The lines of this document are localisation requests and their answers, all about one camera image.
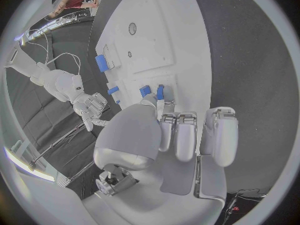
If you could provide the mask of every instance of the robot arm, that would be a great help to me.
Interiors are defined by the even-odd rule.
[[[106,126],[107,121],[100,120],[100,116],[107,100],[100,93],[86,94],[80,75],[58,69],[50,70],[46,64],[36,63],[20,48],[19,44],[14,47],[8,58],[7,67],[30,77],[33,83],[44,86],[58,100],[70,101],[74,111],[82,116],[88,131],[93,129],[93,124]]]

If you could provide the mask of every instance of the blue block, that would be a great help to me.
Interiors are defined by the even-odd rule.
[[[119,91],[118,86],[115,86],[115,87],[113,87],[113,88],[107,90],[107,93],[108,93],[109,95],[111,95],[111,94],[115,93],[116,91]]]
[[[159,85],[157,88],[157,99],[163,100],[164,99],[164,85]]]
[[[96,56],[95,59],[101,73],[110,69],[103,54]]]
[[[141,94],[142,98],[145,97],[147,94],[151,93],[151,89],[148,85],[143,86],[142,88],[139,89],[139,91],[140,91],[140,94]]]

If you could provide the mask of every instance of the person's hand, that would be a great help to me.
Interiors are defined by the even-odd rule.
[[[92,8],[97,8],[99,6],[99,0],[93,0]]]

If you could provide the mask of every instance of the round hole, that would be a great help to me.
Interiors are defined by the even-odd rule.
[[[134,35],[134,34],[136,34],[136,32],[137,32],[137,26],[136,26],[136,24],[135,23],[130,23],[129,24],[129,33],[131,34],[131,35]]]

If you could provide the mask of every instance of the blue object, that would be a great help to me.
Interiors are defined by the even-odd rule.
[[[96,56],[95,59],[101,73],[110,69],[103,54]]]
[[[164,85],[159,85],[157,88],[157,99],[163,100],[164,99]]]
[[[115,93],[116,91],[119,91],[118,86],[115,86],[115,87],[113,87],[113,88],[111,88],[111,89],[108,89],[108,90],[107,90],[107,93],[108,93],[109,95],[111,95],[111,94]]]
[[[147,94],[151,93],[151,89],[148,85],[143,86],[142,88],[139,89],[139,91],[140,91],[140,94],[141,94],[142,98],[145,97]]]

